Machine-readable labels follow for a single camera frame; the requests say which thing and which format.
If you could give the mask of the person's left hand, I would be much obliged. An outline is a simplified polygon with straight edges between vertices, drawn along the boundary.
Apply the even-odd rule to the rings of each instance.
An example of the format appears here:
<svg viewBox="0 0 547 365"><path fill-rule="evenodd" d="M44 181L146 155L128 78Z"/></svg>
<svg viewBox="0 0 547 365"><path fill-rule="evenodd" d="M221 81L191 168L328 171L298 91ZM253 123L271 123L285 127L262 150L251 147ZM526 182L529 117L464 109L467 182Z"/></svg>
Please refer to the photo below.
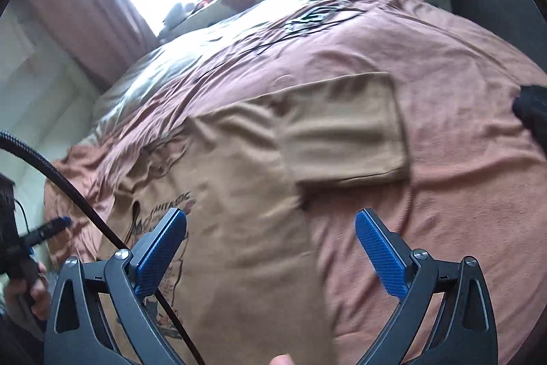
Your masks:
<svg viewBox="0 0 547 365"><path fill-rule="evenodd" d="M40 322L46 322L51 307L46 268L37 263L37 279L30 285L24 279L10 279L4 288L5 311L18 327L36 338L43 337Z"/></svg>

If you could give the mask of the person's right hand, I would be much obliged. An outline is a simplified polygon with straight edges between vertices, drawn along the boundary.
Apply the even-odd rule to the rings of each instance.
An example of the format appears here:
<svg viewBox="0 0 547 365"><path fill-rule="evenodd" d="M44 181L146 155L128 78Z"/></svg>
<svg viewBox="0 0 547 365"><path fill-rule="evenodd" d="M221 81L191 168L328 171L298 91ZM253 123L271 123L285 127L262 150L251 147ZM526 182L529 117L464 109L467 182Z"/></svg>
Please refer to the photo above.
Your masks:
<svg viewBox="0 0 547 365"><path fill-rule="evenodd" d="M282 354L273 357L270 365L295 365L295 362L289 354Z"/></svg>

